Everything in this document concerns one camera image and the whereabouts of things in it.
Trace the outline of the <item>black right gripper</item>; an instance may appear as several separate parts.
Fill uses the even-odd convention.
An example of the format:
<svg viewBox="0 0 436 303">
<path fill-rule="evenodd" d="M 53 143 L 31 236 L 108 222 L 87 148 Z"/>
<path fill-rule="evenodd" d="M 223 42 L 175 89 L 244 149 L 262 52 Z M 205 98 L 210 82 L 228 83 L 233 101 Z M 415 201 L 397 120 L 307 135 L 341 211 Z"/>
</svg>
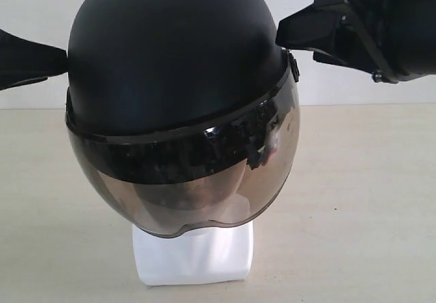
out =
<svg viewBox="0 0 436 303">
<path fill-rule="evenodd" d="M 276 45 L 398 83 L 435 74 L 435 0 L 314 0 L 280 20 Z"/>
</svg>

